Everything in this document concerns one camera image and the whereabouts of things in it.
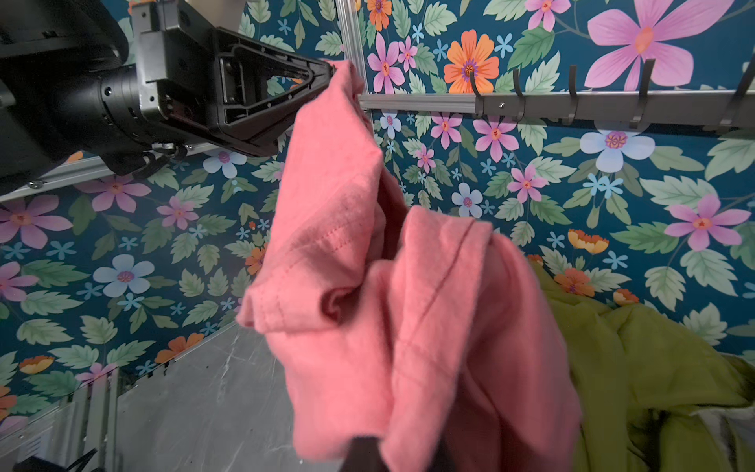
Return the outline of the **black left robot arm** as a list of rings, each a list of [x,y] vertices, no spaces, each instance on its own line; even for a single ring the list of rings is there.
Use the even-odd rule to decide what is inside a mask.
[[[77,151],[145,179],[193,145],[277,148],[334,68],[229,29],[185,1],[132,11],[126,37],[99,1],[1,5],[1,191]]]

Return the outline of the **pink cloth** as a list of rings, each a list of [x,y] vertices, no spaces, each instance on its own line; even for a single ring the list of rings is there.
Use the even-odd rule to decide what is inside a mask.
[[[297,114],[237,322],[282,364],[302,458],[373,439],[385,467],[568,471],[581,408],[521,251],[491,224],[407,206],[347,61]]]

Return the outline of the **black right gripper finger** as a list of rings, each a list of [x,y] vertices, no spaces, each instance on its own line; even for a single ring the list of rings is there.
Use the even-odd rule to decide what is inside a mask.
[[[358,437],[351,441],[339,472],[387,472],[377,438]]]

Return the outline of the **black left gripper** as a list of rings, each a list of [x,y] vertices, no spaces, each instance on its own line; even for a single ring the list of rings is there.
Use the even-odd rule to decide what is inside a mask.
[[[335,69],[239,35],[230,24],[200,3],[136,3],[134,63],[99,76],[104,143],[213,143],[251,157],[277,151]]]

